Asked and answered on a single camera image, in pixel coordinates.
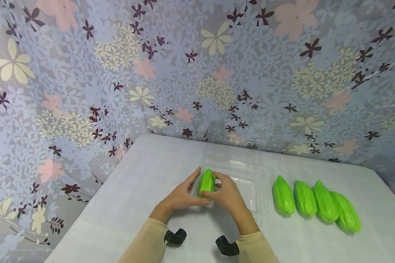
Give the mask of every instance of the floral wallpaper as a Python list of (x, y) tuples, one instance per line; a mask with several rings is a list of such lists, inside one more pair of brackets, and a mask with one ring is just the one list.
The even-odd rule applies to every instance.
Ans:
[(395, 0), (0, 0), (0, 262), (43, 262), (144, 133), (395, 193)]

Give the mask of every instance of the white table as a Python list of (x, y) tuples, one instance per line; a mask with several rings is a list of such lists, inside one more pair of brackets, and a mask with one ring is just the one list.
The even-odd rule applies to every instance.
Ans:
[[(121, 160), (73, 226), (45, 261), (115, 262), (130, 244), (154, 206), (202, 164), (207, 143), (146, 134)], [(281, 263), (395, 262), (395, 196), (371, 169), (231, 146), (211, 150), (236, 156), (261, 156), (263, 202), (261, 229)], [(278, 174), (290, 185), (299, 179), (316, 180), (348, 197), (363, 228), (348, 235), (336, 224), (298, 213), (283, 218), (276, 213), (271, 188)], [(168, 247), (162, 262), (237, 262), (220, 254), (215, 240), (225, 234), (217, 222), (219, 210), (191, 209), (176, 213), (168, 226), (183, 228), (181, 247)], [(234, 226), (227, 234), (236, 235)]]

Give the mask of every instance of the person's right hand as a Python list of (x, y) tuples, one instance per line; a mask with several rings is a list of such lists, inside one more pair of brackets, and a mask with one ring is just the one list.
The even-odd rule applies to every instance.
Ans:
[(250, 210), (246, 207), (236, 183), (227, 175), (214, 171), (212, 171), (212, 174), (221, 180), (221, 183), (215, 184), (221, 190), (215, 192), (201, 191), (200, 194), (203, 197), (214, 200), (214, 202), (230, 212), (240, 235), (258, 232), (259, 227)]
[(215, 186), (221, 188), (221, 190), (215, 192), (202, 191), (200, 194), (203, 197), (214, 200), (214, 202), (230, 213), (233, 213), (235, 210), (247, 209), (236, 183), (228, 175), (214, 171), (212, 171), (212, 174), (217, 179), (221, 180), (221, 183), (215, 184)]

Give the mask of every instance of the plastic tray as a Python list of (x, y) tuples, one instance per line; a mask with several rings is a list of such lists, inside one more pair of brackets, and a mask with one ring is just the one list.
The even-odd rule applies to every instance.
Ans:
[[(237, 184), (237, 188), (240, 191), (247, 208), (249, 208), (249, 210), (252, 212), (256, 223), (259, 226), (262, 225), (261, 214), (263, 211), (263, 202), (261, 199), (262, 189), (260, 188), (262, 185), (260, 182), (262, 172), (258, 167), (247, 166), (243, 163), (237, 163), (236, 161), (231, 160), (222, 161), (211, 158), (204, 158), (201, 166), (202, 172), (195, 180), (192, 191), (190, 192), (191, 196), (198, 196), (197, 194), (200, 186), (200, 179), (206, 169), (211, 169), (212, 171), (226, 174)], [(214, 204), (214, 202), (212, 202), (209, 208), (216, 209), (217, 206)], [(217, 216), (223, 217), (223, 221), (233, 222), (229, 213), (220, 213), (217, 214)]]
[(220, 163), (234, 163), (236, 166), (259, 166), (262, 158), (258, 145), (251, 141), (237, 141), (229, 137), (212, 137), (205, 146), (206, 159)]

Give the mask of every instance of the beige sleeve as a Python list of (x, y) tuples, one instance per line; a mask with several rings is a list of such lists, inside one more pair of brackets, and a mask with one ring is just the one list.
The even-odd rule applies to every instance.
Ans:
[(165, 252), (167, 225), (148, 218), (118, 263), (159, 263)]
[(240, 236), (236, 243), (239, 263), (278, 263), (262, 231)]

